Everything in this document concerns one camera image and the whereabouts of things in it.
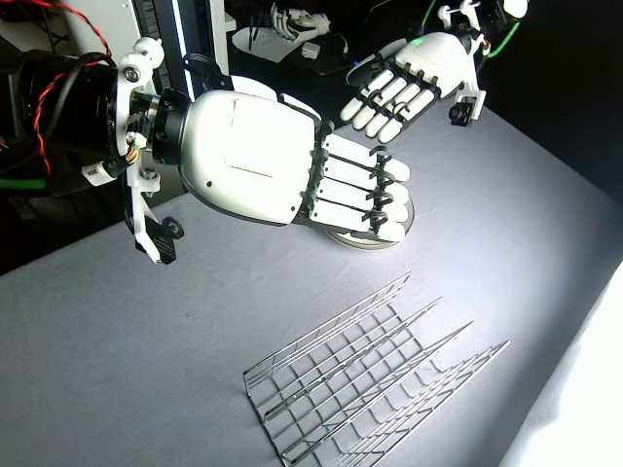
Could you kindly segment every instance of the metal frame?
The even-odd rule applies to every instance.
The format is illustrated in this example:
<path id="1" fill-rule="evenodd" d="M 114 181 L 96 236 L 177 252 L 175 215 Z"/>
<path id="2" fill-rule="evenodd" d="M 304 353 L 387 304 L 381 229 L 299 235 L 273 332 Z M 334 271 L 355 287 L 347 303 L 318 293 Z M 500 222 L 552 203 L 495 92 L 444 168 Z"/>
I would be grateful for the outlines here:
<path id="1" fill-rule="evenodd" d="M 441 299 L 401 316 L 391 303 L 410 275 L 244 372 L 284 466 L 375 465 L 506 346 L 440 369 L 432 358 L 472 323 L 423 346 L 412 327 Z"/>

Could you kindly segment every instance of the wire grid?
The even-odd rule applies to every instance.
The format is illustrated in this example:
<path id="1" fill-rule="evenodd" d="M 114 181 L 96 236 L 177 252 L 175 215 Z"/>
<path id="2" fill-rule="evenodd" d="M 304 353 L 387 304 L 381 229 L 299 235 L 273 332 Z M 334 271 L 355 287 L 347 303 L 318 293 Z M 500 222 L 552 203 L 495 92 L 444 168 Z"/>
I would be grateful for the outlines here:
<path id="1" fill-rule="evenodd" d="M 283 465 L 374 465 L 475 374 L 463 372 L 469 365 L 485 361 L 486 352 L 446 371 L 430 361 L 469 325 L 422 347 L 410 326 L 440 299 L 402 318 L 391 302 L 409 277 L 244 372 L 247 395 Z M 438 378 L 426 383 L 418 369 Z M 423 403 L 435 405 L 428 411 Z"/>

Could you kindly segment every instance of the wire rack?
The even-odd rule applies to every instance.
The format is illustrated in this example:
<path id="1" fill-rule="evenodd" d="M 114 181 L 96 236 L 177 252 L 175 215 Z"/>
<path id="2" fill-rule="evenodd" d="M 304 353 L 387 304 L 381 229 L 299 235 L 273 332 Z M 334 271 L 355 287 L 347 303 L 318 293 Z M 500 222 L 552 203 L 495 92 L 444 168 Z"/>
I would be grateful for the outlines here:
<path id="1" fill-rule="evenodd" d="M 244 372 L 247 395 L 284 466 L 372 466 L 508 342 L 451 368 L 432 357 L 472 323 L 422 346 L 392 301 L 405 274 Z"/>

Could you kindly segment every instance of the red wire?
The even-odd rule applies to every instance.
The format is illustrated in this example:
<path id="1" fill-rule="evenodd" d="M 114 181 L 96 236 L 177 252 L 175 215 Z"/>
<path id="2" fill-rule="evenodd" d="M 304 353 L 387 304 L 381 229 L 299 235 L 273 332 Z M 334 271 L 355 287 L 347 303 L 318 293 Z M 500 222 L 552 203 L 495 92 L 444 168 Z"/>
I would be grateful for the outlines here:
<path id="1" fill-rule="evenodd" d="M 45 0 L 29 0 L 29 1 L 0 0 L 0 3 L 17 3 L 18 1 L 22 1 L 23 3 L 32 3 L 34 5 L 38 5 L 44 8 L 50 8 L 50 9 L 57 8 L 60 10 L 65 10 L 75 15 L 76 17 L 78 17 L 81 21 L 86 23 L 91 28 L 91 30 L 97 35 L 97 37 L 99 37 L 99 40 L 101 41 L 102 46 L 104 46 L 104 49 L 106 50 L 106 54 L 108 56 L 112 56 L 112 52 L 110 51 L 110 47 L 108 47 L 108 41 L 106 41 L 104 34 L 101 32 L 101 30 L 97 26 L 95 26 L 85 15 L 80 13 L 78 10 L 70 7 L 69 5 L 65 5 L 64 3 L 60 3 L 60 2 L 52 3 L 49 1 L 45 1 Z M 96 64 L 97 64 L 96 61 L 92 61 L 91 63 L 87 63 L 87 66 L 89 67 L 89 66 L 93 66 Z M 43 136 L 41 135 L 41 128 L 39 127 L 39 121 L 41 120 L 41 114 L 43 111 L 43 103 L 46 100 L 46 96 L 50 92 L 52 92 L 52 90 L 55 88 L 58 82 L 62 80 L 63 78 L 65 78 L 66 76 L 67 76 L 67 73 L 58 73 L 55 76 L 55 78 L 52 80 L 52 82 L 49 83 L 48 86 L 39 94 L 39 97 L 37 98 L 37 110 L 35 111 L 35 118 L 32 123 L 33 129 L 35 130 L 37 134 L 37 140 L 39 142 L 39 155 L 43 159 L 44 166 L 46 167 L 46 172 L 48 172 L 49 175 L 52 173 L 52 166 L 50 164 L 50 161 L 48 160 L 48 157 L 46 156 L 46 143 L 43 139 Z"/>

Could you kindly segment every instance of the metal wire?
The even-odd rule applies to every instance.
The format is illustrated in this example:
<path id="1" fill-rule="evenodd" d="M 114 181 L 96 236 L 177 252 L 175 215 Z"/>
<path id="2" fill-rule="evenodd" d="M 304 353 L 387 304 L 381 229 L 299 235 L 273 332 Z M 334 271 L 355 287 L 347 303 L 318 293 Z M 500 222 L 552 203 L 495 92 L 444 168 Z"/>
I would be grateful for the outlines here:
<path id="1" fill-rule="evenodd" d="M 432 361 L 469 325 L 423 347 L 412 327 L 441 299 L 402 317 L 391 303 L 410 274 L 244 372 L 266 434 L 286 466 L 380 462 L 507 344 L 449 369 Z M 422 375 L 435 375 L 429 382 Z"/>

